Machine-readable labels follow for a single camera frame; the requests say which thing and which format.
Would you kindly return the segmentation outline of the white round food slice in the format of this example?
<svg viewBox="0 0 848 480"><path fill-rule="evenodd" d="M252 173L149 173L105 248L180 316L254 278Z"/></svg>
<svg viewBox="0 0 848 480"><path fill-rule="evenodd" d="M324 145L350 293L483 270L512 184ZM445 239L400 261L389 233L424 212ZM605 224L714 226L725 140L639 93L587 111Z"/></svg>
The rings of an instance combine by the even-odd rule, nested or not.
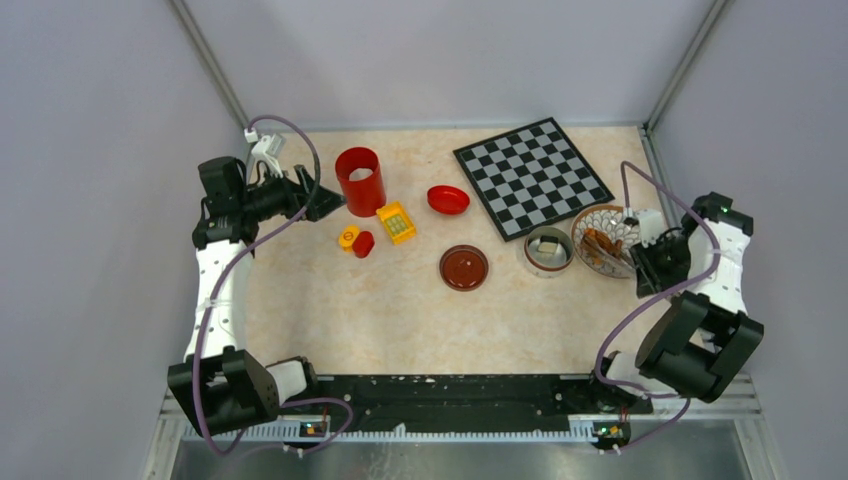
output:
<svg viewBox="0 0 848 480"><path fill-rule="evenodd" d="M357 168L354 169L348 176L348 180L351 182L361 182L373 175L373 170L369 168Z"/></svg>

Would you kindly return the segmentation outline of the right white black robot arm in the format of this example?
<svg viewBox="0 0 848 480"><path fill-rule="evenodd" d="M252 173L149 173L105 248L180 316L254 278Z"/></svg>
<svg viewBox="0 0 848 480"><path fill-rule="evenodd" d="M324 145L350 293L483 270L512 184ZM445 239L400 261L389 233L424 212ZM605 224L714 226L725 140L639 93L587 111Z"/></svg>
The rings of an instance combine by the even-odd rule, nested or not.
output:
<svg viewBox="0 0 848 480"><path fill-rule="evenodd" d="M668 310L650 329L634 360L643 378L670 394L717 400L764 336L747 312L741 277L754 233L752 217L736 211L716 192L698 197L681 224L633 244L636 293L644 304L628 321L659 301Z"/></svg>

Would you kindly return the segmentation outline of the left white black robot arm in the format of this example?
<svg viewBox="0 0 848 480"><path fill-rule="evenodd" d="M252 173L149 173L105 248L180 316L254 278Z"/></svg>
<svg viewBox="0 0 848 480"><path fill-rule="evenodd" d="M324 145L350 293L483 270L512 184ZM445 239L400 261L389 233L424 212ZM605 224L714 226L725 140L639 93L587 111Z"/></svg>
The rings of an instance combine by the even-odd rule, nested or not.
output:
<svg viewBox="0 0 848 480"><path fill-rule="evenodd" d="M270 422L285 402L297 413L319 404L314 370L304 357L263 366L246 347L246 296L261 222L286 217L317 222L346 199L321 186L302 165L296 177L270 174L249 184L246 164L218 157L198 167L205 191L192 232L199 270L195 323L181 362L168 369L171 394L203 437Z"/></svg>

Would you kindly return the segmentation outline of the black white sushi piece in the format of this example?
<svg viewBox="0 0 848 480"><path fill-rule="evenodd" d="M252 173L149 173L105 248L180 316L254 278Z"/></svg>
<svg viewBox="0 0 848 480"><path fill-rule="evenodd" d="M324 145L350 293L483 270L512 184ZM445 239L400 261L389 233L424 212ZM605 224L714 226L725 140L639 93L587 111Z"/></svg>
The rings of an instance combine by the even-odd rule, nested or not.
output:
<svg viewBox="0 0 848 480"><path fill-rule="evenodd" d="M553 256L557 253L560 243L557 237L542 235L538 238L536 251L539 255Z"/></svg>

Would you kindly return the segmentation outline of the silver metal tongs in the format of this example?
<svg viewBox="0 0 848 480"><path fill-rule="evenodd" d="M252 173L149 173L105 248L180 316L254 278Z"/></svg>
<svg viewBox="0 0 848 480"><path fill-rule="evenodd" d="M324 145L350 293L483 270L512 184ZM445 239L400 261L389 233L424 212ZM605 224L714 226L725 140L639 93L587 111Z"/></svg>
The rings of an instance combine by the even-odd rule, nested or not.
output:
<svg viewBox="0 0 848 480"><path fill-rule="evenodd" d="M618 256L608 252L594 237L584 236L579 246L581 247L581 259L596 273L611 278L634 278L636 276L635 266L627 260L623 254Z"/></svg>

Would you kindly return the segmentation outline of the brown round lid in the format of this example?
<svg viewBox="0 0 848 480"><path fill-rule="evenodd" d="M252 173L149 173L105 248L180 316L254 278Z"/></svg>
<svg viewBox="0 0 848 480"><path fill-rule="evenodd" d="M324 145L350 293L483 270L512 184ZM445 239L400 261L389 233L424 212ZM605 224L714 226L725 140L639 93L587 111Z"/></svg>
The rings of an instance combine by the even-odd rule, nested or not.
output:
<svg viewBox="0 0 848 480"><path fill-rule="evenodd" d="M451 289L468 292L479 288L487 279L490 264L477 247L467 244L447 249L438 262L441 280Z"/></svg>

